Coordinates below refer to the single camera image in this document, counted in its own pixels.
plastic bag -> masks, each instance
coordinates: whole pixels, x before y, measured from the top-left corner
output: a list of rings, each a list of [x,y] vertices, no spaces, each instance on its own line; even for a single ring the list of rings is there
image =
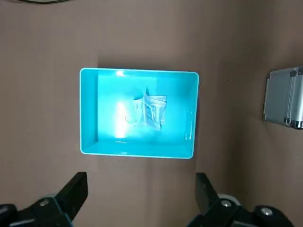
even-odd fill
[[[155,130],[161,130],[164,124],[164,110],[166,96],[144,96],[133,100],[130,105],[130,114],[125,120],[134,126],[150,126]]]

brown table surface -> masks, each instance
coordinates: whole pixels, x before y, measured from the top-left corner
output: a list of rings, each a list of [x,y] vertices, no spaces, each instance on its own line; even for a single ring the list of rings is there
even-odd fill
[[[302,1],[0,0],[0,202],[23,208],[76,171],[89,197],[75,226],[185,226],[195,172],[248,209],[303,225],[303,132],[261,121],[270,68],[303,64]],[[82,67],[200,74],[191,160],[79,151]]]

black cable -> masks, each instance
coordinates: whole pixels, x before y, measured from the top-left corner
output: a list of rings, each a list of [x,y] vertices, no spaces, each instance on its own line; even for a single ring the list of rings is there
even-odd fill
[[[59,2],[69,1],[69,0],[51,0],[51,1],[16,0],[16,1],[33,3],[33,4],[54,4],[54,3],[59,3]]]

clear plastic bag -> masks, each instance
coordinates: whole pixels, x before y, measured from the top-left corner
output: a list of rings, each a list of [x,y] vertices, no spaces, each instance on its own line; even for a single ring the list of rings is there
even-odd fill
[[[125,120],[134,126],[150,126],[155,130],[161,130],[165,123],[164,111],[166,96],[144,96],[133,100],[130,104],[130,114]]]

blue plastic bin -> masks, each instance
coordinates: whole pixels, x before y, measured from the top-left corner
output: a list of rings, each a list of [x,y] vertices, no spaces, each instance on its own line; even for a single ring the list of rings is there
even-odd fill
[[[80,150],[83,154],[191,158],[199,75],[195,72],[91,69],[80,71]],[[131,127],[125,102],[165,95],[160,131]]]

